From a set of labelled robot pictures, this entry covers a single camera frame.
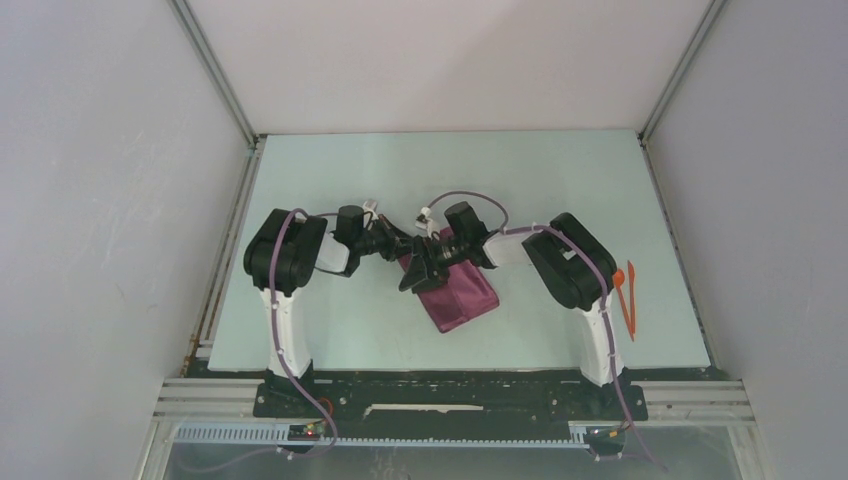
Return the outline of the maroon satin cloth napkin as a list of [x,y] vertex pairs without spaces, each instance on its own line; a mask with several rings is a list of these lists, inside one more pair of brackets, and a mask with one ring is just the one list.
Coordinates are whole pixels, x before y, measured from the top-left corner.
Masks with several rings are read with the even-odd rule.
[[[435,239],[415,236],[408,255],[419,255],[424,259],[427,241],[449,235],[450,229],[444,229]],[[418,294],[410,292],[420,300],[438,332],[451,332],[500,305],[497,293],[481,269],[470,261],[464,261],[450,266],[446,272],[428,272],[430,287]]]

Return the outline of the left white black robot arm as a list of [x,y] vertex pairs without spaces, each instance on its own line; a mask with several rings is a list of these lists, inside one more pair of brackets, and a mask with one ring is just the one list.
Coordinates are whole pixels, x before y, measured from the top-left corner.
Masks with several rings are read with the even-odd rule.
[[295,305],[316,272],[349,278],[361,259],[377,255],[388,262],[411,252],[412,236],[371,209],[345,205],[329,214],[274,209],[248,243],[243,268],[260,295],[268,317],[271,354],[268,370],[289,378],[277,402],[292,416],[304,416],[316,403],[315,388],[301,380],[313,367],[305,320]]

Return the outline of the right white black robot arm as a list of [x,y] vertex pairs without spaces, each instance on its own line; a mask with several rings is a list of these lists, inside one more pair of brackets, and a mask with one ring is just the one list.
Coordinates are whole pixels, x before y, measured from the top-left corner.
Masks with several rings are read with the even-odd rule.
[[399,241],[400,253],[408,258],[399,290],[418,294],[445,286],[449,269],[463,262],[490,270],[532,266],[557,304],[583,316],[579,369],[591,382],[581,392],[583,408],[596,418],[616,411],[622,395],[614,382],[623,361],[607,309],[617,271],[608,249],[570,212],[548,223],[490,229],[473,207],[460,202],[445,211],[445,219],[448,236],[433,232]]

